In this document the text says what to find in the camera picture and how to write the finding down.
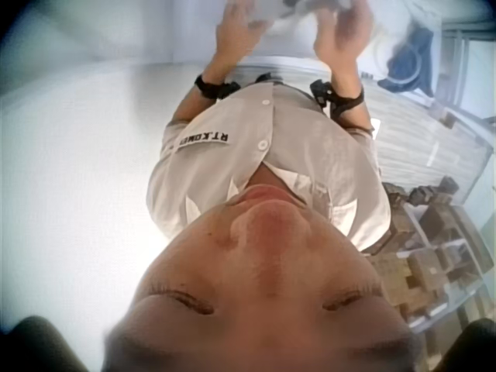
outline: mouth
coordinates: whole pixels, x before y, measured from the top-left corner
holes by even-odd
[[[285,190],[265,184],[247,188],[239,196],[239,198],[235,200],[234,205],[238,205],[243,202],[250,202],[250,204],[255,205],[270,200],[280,200],[283,202],[288,202],[301,209],[305,208],[305,204],[303,202],[299,201]]]

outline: cardboard box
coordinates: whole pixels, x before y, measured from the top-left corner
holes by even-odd
[[[408,258],[413,276],[427,291],[434,291],[448,283],[439,258],[434,250],[420,250]]]
[[[412,221],[403,207],[391,210],[391,238],[382,247],[381,253],[396,253],[405,248],[405,244],[416,233]]]
[[[442,246],[436,250],[436,256],[445,273],[453,270],[462,262],[462,255],[458,246]]]
[[[403,262],[396,254],[381,254],[368,257],[374,269],[382,279],[386,299],[393,306],[408,300],[408,285],[403,274]]]
[[[369,246],[363,253],[368,253],[371,256],[375,256],[382,251],[383,246],[388,243],[388,240],[392,237],[391,230],[389,229],[373,246]]]
[[[419,223],[430,242],[434,241],[444,230],[456,229],[454,217],[441,204],[430,205]]]
[[[408,290],[408,300],[405,304],[407,314],[425,311],[427,307],[436,302],[436,296],[431,291],[424,291],[422,288],[412,288]]]

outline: closed eye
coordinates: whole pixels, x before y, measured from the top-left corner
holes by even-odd
[[[152,284],[150,290],[148,291],[148,295],[165,295],[167,297],[173,298],[175,301],[180,302],[182,305],[186,306],[190,310],[193,310],[194,312],[197,312],[200,315],[212,315],[214,313],[214,308],[210,304],[198,300],[188,293],[167,289],[162,284]]]
[[[372,285],[367,288],[347,291],[345,294],[333,298],[331,301],[326,302],[322,308],[328,312],[335,312],[346,306],[350,306],[365,297],[383,297],[382,288],[379,284]]]

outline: short sleeve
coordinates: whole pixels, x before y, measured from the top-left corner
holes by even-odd
[[[372,137],[372,134],[362,129],[347,129],[346,131],[360,144],[360,147],[367,156],[367,159],[370,161],[372,168],[378,174],[381,174],[381,172],[379,171],[377,148],[375,146],[375,141],[374,138]]]

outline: black wristband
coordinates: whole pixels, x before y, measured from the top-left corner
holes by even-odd
[[[365,101],[365,91],[363,90],[357,98],[344,98],[337,95],[331,86],[331,95],[329,100],[331,102],[331,117],[333,119],[339,118],[344,112],[354,109]]]
[[[196,78],[195,85],[198,87],[198,89],[200,89],[201,94],[205,98],[214,99],[214,100],[216,100],[219,97],[220,92],[224,88],[224,84],[215,85],[215,84],[205,83],[201,75]]]
[[[344,112],[354,109],[365,101],[365,92],[362,91],[357,98],[345,98],[336,94],[330,82],[324,83],[322,80],[315,81],[310,89],[318,104],[325,109],[327,102],[331,102],[331,118],[337,119]]]

